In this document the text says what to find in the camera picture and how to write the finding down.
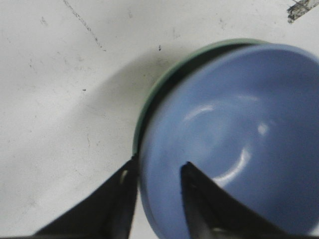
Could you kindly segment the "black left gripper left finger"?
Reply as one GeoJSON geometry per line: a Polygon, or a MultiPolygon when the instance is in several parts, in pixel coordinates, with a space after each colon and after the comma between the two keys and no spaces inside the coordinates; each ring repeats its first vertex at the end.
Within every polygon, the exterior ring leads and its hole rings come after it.
{"type": "Polygon", "coordinates": [[[132,157],[86,199],[35,233],[37,237],[128,237],[139,163],[132,157]]]}

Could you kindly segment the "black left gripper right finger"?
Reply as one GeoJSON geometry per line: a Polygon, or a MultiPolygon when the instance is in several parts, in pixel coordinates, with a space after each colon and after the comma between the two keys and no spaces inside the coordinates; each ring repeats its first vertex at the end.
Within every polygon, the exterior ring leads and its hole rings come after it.
{"type": "Polygon", "coordinates": [[[286,237],[187,162],[180,169],[182,205],[192,237],[286,237]]]}

